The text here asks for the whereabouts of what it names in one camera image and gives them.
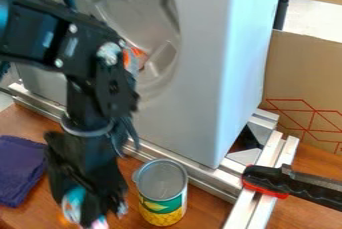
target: tin can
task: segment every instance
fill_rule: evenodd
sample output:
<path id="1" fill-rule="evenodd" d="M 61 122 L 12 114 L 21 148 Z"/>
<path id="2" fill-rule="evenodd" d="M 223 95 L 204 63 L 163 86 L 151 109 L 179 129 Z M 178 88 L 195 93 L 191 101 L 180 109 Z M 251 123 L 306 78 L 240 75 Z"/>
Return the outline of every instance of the tin can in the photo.
<path id="1" fill-rule="evenodd" d="M 187 207 L 188 175 L 169 159 L 157 159 L 133 174 L 139 191 L 139 212 L 150 224 L 169 226 L 180 221 Z"/>

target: can label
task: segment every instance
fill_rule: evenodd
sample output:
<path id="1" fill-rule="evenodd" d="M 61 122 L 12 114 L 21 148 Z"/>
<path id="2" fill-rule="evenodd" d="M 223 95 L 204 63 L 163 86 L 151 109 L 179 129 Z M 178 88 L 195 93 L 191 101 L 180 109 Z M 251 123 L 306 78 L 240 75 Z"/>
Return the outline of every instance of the can label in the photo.
<path id="1" fill-rule="evenodd" d="M 169 226 L 182 219 L 186 211 L 185 188 L 177 197 L 167 201 L 153 201 L 139 194 L 139 211 L 147 222 L 156 226 Z"/>

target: robotic arm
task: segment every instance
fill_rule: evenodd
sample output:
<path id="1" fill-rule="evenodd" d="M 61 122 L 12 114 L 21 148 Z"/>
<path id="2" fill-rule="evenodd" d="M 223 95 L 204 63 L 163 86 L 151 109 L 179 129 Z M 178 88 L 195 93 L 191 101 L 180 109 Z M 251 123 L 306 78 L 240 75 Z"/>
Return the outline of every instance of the robotic arm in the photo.
<path id="1" fill-rule="evenodd" d="M 138 95 L 124 67 L 125 41 L 104 22 L 79 13 L 74 0 L 64 3 L 0 0 L 0 59 L 66 76 L 64 133 L 45 135 L 48 175 L 65 216 L 88 228 L 109 210 L 124 213 L 127 184 L 116 157 L 128 135 L 138 146 L 131 123 Z M 75 189 L 83 191 L 81 205 L 70 212 L 66 196 Z"/>

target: washing machine door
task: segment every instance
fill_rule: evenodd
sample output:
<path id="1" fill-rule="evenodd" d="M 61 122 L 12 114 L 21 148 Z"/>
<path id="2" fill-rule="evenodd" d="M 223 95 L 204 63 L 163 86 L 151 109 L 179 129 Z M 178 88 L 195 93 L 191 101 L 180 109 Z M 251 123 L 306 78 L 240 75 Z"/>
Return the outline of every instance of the washing machine door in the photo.
<path id="1" fill-rule="evenodd" d="M 170 80 L 180 42 L 174 0 L 76 1 L 80 12 L 106 21 L 131 45 L 148 54 L 149 61 L 139 75 L 138 91 L 143 100 L 160 92 Z M 27 89 L 66 104 L 65 78 L 62 75 L 26 65 L 19 65 L 19 71 Z"/>
<path id="2" fill-rule="evenodd" d="M 140 137 L 212 168 L 261 101 L 277 1 L 76 0 L 149 56 L 138 77 Z M 49 78 L 51 90 L 58 79 L 40 74 L 31 79 Z M 30 81 L 50 99 L 65 93 Z"/>

